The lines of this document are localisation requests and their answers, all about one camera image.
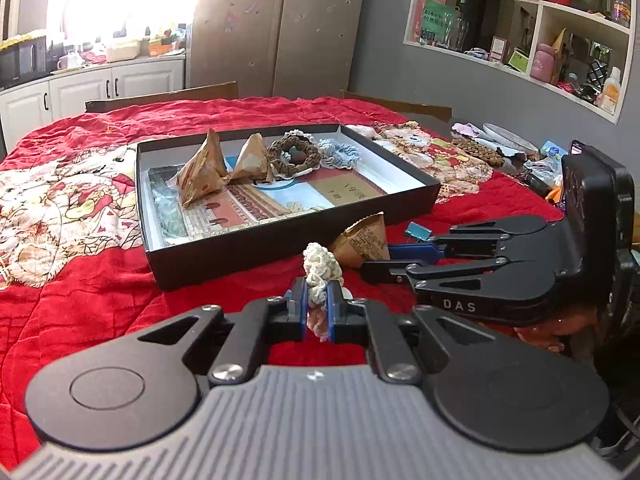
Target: glass jar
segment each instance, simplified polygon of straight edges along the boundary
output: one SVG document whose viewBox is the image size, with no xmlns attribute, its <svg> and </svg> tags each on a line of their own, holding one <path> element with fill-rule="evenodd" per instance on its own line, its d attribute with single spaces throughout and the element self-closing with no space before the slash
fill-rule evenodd
<svg viewBox="0 0 640 480">
<path fill-rule="evenodd" d="M 631 5 L 629 4 L 629 0 L 613 0 L 611 17 L 614 22 L 624 25 L 625 27 L 630 27 Z"/>
</svg>

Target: pink container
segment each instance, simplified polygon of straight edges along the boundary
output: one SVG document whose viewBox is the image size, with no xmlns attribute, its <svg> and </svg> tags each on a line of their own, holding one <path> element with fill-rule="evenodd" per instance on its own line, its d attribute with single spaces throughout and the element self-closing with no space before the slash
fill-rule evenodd
<svg viewBox="0 0 640 480">
<path fill-rule="evenodd" d="M 547 44 L 539 43 L 531 65 L 531 77 L 549 83 L 551 82 L 555 65 L 556 51 L 554 51 L 554 48 Z"/>
</svg>

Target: orange object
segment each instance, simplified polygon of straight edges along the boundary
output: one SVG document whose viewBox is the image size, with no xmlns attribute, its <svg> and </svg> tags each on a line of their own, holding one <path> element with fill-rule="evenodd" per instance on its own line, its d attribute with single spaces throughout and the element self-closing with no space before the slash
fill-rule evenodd
<svg viewBox="0 0 640 480">
<path fill-rule="evenodd" d="M 149 56 L 151 57 L 160 56 L 161 54 L 166 54 L 167 52 L 171 52 L 174 48 L 175 48 L 175 43 L 172 43 L 169 45 L 160 44 L 158 46 L 151 46 L 151 44 L 149 44 Z"/>
<path fill-rule="evenodd" d="M 549 194 L 545 197 L 547 202 L 553 201 L 554 203 L 559 203 L 562 199 L 562 186 L 558 186 L 549 191 Z"/>
</svg>

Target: refrigerator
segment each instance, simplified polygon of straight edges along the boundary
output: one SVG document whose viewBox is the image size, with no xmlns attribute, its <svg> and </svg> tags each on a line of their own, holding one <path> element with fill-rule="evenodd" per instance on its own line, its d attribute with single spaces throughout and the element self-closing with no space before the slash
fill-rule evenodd
<svg viewBox="0 0 640 480">
<path fill-rule="evenodd" d="M 198 0 L 191 88 L 237 81 L 240 97 L 338 96 L 346 89 L 362 0 Z"/>
</svg>

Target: gray ribbed surface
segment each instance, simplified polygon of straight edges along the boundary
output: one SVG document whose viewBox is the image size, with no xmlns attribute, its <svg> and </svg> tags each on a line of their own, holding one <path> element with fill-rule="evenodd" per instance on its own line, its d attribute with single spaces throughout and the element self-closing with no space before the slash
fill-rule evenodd
<svg viewBox="0 0 640 480">
<path fill-rule="evenodd" d="M 354 366 L 262 367 L 248 384 L 215 388 L 179 431 L 143 449 L 92 455 L 46 445 L 14 477 L 609 480 L 620 475 L 585 445 L 527 456 L 479 446 L 442 422 L 417 388 L 385 384 L 369 367 Z"/>
</svg>

